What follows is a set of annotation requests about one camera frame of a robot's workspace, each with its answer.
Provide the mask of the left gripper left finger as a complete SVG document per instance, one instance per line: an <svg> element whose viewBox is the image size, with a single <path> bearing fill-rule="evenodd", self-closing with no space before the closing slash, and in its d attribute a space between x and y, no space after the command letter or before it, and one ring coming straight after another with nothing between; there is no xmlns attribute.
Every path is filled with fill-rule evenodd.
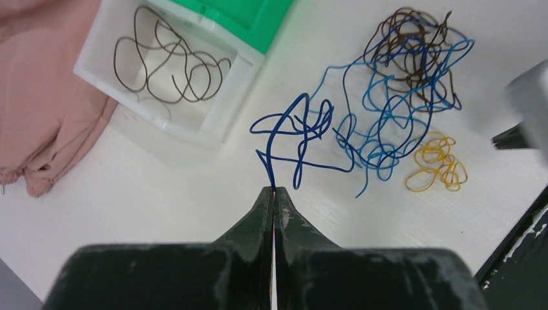
<svg viewBox="0 0 548 310"><path fill-rule="evenodd" d="M274 193L210 243L112 243L79 248L45 309L270 309Z"/></svg>

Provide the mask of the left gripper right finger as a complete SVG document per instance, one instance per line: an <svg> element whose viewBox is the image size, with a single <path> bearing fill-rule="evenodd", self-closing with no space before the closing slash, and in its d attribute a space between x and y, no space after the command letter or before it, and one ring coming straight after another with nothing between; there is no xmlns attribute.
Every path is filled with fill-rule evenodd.
<svg viewBox="0 0 548 310"><path fill-rule="evenodd" d="M448 249L338 246L274 195L279 309L486 309L463 260Z"/></svg>

